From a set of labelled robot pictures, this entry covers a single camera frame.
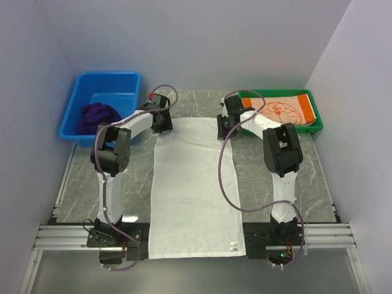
crumpled purple fabric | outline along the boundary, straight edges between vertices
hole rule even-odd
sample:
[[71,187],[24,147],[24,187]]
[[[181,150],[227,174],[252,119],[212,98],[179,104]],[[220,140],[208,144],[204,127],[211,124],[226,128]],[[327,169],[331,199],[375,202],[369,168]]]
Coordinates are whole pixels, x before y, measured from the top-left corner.
[[96,102],[81,109],[83,118],[77,126],[78,135],[95,135],[100,123],[114,123],[121,120],[118,112],[111,106]]

gray marble surface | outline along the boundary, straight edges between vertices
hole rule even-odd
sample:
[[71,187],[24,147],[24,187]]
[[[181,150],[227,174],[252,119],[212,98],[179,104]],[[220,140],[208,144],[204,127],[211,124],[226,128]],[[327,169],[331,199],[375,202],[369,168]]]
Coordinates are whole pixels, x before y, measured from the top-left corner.
[[[179,91],[179,101],[171,109],[172,118],[215,118],[222,111],[219,102],[222,91]],[[168,94],[173,101],[174,94]],[[322,173],[313,139],[300,134],[304,161],[296,179],[296,204],[306,222],[335,222],[331,199]],[[155,136],[144,131],[130,149],[130,163],[122,181],[122,209],[124,216],[137,222],[150,220],[150,193],[153,181]],[[273,201],[270,172],[263,159],[261,139],[242,132],[232,139],[233,161],[236,169],[241,207],[254,208]],[[77,148],[64,189],[58,222],[82,222],[95,219],[99,205],[96,172],[89,161],[91,150]],[[243,222],[269,222],[271,209],[257,213],[243,213]]]

blue plastic container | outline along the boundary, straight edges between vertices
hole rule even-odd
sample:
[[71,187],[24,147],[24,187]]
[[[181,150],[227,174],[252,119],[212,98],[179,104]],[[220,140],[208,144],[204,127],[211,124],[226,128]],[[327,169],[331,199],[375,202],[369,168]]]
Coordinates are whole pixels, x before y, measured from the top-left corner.
[[81,109],[87,104],[101,102],[112,106],[125,118],[138,107],[141,75],[137,72],[86,72],[73,88],[66,113],[60,125],[60,137],[81,147],[92,147],[95,135],[77,135],[82,119]]

white towel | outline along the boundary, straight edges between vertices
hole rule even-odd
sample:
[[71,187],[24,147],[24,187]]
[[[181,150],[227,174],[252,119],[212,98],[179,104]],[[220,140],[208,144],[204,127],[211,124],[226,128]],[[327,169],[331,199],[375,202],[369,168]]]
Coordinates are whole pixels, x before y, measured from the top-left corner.
[[[213,118],[176,118],[158,136],[151,188],[150,259],[246,255],[241,213],[223,198],[217,178],[222,142]],[[222,161],[227,195],[239,206],[228,142]]]

orange and white towel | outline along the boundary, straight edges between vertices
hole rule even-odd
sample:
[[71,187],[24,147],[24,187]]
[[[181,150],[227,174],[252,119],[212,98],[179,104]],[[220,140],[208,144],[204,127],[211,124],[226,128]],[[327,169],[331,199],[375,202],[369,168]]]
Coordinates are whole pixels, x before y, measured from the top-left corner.
[[[292,97],[266,97],[261,114],[278,123],[310,126],[316,122],[311,101],[307,94]],[[243,98],[244,107],[258,109],[263,105],[260,98]]]

